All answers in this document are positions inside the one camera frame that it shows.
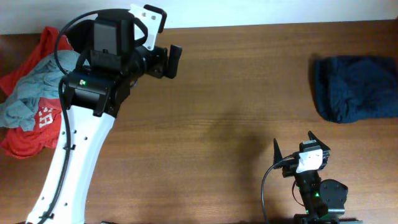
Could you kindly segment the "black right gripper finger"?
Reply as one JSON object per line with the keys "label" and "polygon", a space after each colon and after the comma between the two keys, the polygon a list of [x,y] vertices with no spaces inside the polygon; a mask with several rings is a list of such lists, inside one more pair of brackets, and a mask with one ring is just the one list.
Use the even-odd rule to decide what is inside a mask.
{"label": "black right gripper finger", "polygon": [[276,165],[277,163],[279,163],[283,159],[282,153],[280,151],[280,147],[278,145],[278,142],[277,142],[276,138],[273,139],[273,147],[274,147],[273,164]]}
{"label": "black right gripper finger", "polygon": [[321,149],[323,152],[330,152],[330,148],[321,140],[319,140],[311,131],[308,132],[308,137],[311,141],[315,141],[310,144],[310,147],[308,148],[309,151]]}

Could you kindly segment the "navy blue shorts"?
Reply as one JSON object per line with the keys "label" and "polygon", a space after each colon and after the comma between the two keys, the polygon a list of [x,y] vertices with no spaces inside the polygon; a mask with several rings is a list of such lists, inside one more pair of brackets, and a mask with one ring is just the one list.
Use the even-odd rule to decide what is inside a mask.
{"label": "navy blue shorts", "polygon": [[317,111],[329,122],[397,118],[397,64],[392,57],[315,60],[313,84]]}

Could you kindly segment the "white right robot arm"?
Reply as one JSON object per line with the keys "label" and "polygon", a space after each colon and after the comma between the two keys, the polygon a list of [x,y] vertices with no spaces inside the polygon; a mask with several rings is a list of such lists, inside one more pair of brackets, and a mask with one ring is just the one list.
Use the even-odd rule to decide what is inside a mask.
{"label": "white right robot arm", "polygon": [[305,214],[296,214],[294,223],[362,223],[355,218],[342,219],[348,187],[334,179],[323,180],[319,176],[328,163],[331,149],[311,131],[308,141],[299,144],[299,150],[283,157],[277,140],[273,140],[274,160],[272,169],[281,169],[284,178],[293,177],[298,188]]}

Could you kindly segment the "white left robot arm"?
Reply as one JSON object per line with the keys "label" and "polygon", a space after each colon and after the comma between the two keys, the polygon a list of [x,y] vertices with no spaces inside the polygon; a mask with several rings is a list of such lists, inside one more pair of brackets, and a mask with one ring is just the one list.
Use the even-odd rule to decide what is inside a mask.
{"label": "white left robot arm", "polygon": [[138,79],[175,78],[182,48],[156,46],[167,13],[151,5],[93,11],[75,68],[58,86],[62,124],[40,197],[27,223],[83,223],[101,147]]}

